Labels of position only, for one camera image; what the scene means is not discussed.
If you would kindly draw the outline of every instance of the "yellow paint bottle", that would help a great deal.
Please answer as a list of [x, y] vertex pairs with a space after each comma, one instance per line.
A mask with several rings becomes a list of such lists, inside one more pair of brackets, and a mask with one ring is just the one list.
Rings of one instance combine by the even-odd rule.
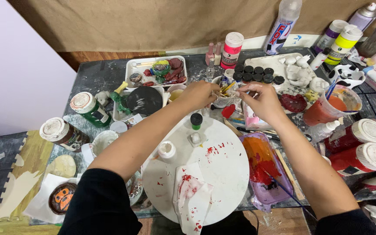
[[326, 64], [338, 64], [346, 53], [358, 42], [363, 32], [356, 25], [347, 25], [343, 28], [342, 33], [336, 38], [331, 46], [332, 51], [324, 61]]

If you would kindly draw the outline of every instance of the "black shirt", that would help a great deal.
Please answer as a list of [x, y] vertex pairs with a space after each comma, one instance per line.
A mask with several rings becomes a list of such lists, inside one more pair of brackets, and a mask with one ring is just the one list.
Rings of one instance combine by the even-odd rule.
[[[60, 235], [138, 234], [142, 224], [130, 208], [125, 182], [116, 173], [89, 169], [82, 175], [65, 216]], [[201, 234], [256, 234], [241, 211], [214, 225], [204, 226]], [[316, 234], [376, 234], [376, 226], [362, 210], [324, 217]]]

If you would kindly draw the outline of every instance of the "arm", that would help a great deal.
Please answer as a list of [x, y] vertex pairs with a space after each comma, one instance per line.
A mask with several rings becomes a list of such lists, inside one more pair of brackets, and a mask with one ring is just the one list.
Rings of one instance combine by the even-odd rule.
[[216, 96], [211, 95], [213, 90], [220, 90], [220, 87], [204, 81], [191, 83], [178, 99], [124, 132], [88, 169], [110, 170], [127, 182], [183, 117], [216, 100]]
[[295, 176], [318, 219], [359, 209], [345, 182], [285, 115], [270, 84], [252, 82], [237, 91], [240, 98], [277, 131]]

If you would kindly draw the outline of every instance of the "black sleeve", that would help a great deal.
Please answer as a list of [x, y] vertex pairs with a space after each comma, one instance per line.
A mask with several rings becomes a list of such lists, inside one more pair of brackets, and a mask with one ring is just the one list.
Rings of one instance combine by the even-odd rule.
[[349, 234], [376, 235], [376, 225], [361, 209], [321, 218], [316, 227], [316, 235]]
[[112, 171], [89, 169], [78, 183], [59, 234], [138, 234], [141, 228], [123, 179]]

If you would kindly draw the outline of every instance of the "hand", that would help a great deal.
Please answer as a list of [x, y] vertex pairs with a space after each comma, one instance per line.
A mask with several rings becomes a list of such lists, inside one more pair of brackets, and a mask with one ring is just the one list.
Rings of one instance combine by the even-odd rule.
[[251, 82], [236, 90], [240, 98], [249, 105], [253, 112], [269, 125], [276, 127], [288, 117], [279, 102], [278, 95], [271, 84]]
[[188, 107], [192, 112], [204, 108], [217, 99], [212, 91], [220, 91], [219, 85], [205, 81], [192, 82], [175, 101], [183, 102], [184, 107]]

